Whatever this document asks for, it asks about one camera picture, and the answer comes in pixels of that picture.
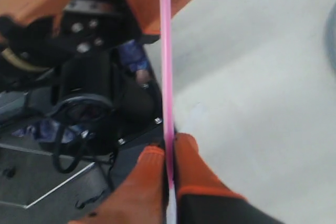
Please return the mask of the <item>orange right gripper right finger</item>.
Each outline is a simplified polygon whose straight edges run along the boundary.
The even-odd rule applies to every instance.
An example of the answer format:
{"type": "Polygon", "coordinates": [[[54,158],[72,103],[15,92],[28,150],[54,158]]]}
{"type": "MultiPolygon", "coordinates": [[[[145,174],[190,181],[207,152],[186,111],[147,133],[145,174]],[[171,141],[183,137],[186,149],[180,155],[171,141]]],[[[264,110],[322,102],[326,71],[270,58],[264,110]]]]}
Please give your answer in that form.
{"type": "Polygon", "coordinates": [[[217,177],[191,135],[176,135],[174,161],[178,223],[278,223],[217,177]]]}

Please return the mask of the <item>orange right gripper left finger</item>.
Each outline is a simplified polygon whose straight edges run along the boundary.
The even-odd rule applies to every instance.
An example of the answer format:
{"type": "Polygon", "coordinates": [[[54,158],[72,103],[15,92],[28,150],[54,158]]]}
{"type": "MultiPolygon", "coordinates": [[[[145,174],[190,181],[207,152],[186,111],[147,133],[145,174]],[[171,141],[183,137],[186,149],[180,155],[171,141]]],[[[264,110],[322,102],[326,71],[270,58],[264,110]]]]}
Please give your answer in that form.
{"type": "Polygon", "coordinates": [[[94,211],[70,223],[162,223],[165,152],[147,146],[124,182],[94,211]]]}

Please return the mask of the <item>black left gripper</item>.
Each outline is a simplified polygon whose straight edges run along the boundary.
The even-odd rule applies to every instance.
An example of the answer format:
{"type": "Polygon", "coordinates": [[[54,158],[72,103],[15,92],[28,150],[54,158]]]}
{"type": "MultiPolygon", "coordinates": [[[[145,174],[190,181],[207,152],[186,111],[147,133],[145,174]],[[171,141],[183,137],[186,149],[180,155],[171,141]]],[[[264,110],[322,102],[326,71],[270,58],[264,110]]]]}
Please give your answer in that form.
{"type": "Polygon", "coordinates": [[[1,0],[1,71],[45,72],[130,39],[156,38],[161,17],[190,1],[1,0]]]}

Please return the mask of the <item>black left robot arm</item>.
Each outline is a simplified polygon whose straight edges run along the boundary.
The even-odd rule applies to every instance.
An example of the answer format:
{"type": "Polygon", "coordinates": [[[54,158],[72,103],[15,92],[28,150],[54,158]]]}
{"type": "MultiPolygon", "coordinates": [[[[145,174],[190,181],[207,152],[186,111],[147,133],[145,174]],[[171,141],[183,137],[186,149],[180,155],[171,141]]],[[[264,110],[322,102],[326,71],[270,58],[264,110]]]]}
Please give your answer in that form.
{"type": "Polygon", "coordinates": [[[104,155],[155,129],[160,91],[136,74],[160,22],[160,0],[1,0],[1,135],[104,155]]]}

